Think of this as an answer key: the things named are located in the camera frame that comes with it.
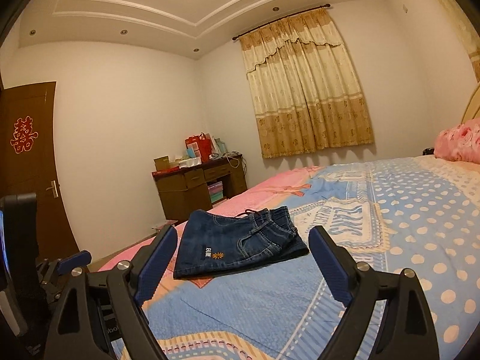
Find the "bed sheet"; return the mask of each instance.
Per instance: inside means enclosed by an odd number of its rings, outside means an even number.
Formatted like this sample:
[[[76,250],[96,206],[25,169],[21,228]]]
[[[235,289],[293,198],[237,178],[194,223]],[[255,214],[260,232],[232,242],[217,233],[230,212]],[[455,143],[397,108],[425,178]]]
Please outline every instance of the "bed sheet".
[[[322,225],[356,261],[413,268],[429,303],[442,360],[480,321],[480,166],[433,156],[295,169],[221,204],[215,214],[286,205],[305,242]],[[177,227],[181,237],[184,223]],[[130,260],[143,244],[114,258]],[[174,280],[174,255],[152,300],[150,328],[169,359],[314,360],[337,327],[336,302],[311,255],[215,279]],[[378,302],[357,359],[381,321]],[[117,350],[128,353],[117,343]]]

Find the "silver bolt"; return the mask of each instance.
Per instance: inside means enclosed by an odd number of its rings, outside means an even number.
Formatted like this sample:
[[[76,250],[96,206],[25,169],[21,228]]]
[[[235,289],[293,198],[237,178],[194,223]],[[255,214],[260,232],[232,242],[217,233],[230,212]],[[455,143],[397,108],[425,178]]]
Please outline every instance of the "silver bolt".
[[[367,272],[370,269],[369,264],[364,261],[357,262],[357,269],[362,272]]]
[[[71,270],[71,275],[74,276],[74,277],[75,277],[75,276],[80,276],[82,273],[83,273],[83,269],[80,268],[79,266],[76,267],[76,268],[73,268],[73,269]]]
[[[405,271],[403,271],[403,274],[408,278],[414,278],[415,277],[414,270],[410,269],[410,268],[405,269]]]
[[[130,261],[127,261],[126,259],[124,259],[123,261],[120,261],[117,264],[117,268],[120,269],[121,271],[124,271],[125,269],[130,268]]]

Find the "jeans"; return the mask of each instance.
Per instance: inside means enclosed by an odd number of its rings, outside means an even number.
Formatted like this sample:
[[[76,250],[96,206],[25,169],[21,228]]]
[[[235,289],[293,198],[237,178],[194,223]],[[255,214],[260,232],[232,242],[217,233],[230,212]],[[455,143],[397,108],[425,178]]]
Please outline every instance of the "jeans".
[[[287,207],[229,218],[197,210],[185,226],[174,279],[237,273],[308,254]]]

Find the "tray ceiling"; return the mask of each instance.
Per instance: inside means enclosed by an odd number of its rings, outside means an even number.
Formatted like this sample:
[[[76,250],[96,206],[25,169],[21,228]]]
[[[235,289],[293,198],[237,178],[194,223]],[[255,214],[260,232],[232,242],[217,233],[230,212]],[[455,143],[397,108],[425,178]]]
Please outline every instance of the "tray ceiling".
[[[342,1],[350,0],[32,0],[22,16],[20,46],[113,42],[198,59],[257,25],[325,3],[335,9]]]

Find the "white wall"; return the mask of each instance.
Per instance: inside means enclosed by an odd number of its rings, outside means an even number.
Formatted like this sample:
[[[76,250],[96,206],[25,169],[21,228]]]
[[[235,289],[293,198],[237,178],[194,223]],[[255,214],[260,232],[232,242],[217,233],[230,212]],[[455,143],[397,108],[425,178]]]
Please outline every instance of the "white wall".
[[[433,144],[422,75],[386,1],[335,4],[329,14],[358,73],[375,145],[263,160],[239,43],[230,41],[199,61],[203,99],[214,115],[209,130],[244,154],[249,187],[289,168],[416,156]]]
[[[421,66],[434,131],[460,123],[477,81],[443,7],[438,0],[387,1]]]
[[[20,48],[5,87],[57,81],[54,144],[58,181],[80,249],[96,260],[152,234],[164,218],[151,172],[205,130],[185,57],[111,43]]]
[[[22,14],[11,28],[7,37],[0,46],[0,72],[7,71],[10,61],[20,46],[20,23]]]

